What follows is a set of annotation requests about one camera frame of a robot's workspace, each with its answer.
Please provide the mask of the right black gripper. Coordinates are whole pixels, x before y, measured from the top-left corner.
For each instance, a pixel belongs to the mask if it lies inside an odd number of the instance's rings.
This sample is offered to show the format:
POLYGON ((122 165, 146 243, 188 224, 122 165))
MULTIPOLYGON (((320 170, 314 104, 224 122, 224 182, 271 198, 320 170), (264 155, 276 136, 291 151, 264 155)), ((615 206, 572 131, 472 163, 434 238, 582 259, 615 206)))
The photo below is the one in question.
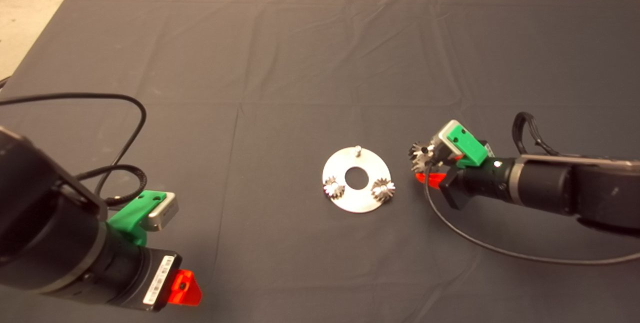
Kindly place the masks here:
POLYGON ((459 167, 448 159, 446 173, 416 172, 414 177, 419 183, 439 190, 448 206, 458 211, 474 197, 512 203, 509 177, 515 165, 514 157, 495 157, 487 140, 481 140, 480 144, 487 149, 488 156, 479 166, 459 167))

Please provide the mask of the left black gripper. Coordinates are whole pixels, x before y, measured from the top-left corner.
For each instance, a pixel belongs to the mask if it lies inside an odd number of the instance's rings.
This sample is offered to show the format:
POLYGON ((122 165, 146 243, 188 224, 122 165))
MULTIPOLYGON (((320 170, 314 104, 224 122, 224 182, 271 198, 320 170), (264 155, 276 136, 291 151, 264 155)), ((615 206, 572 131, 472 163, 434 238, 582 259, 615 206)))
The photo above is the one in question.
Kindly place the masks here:
POLYGON ((178 252, 137 245, 108 228, 100 254, 80 278, 80 302, 146 312, 168 304, 198 307, 201 287, 181 264, 178 252))

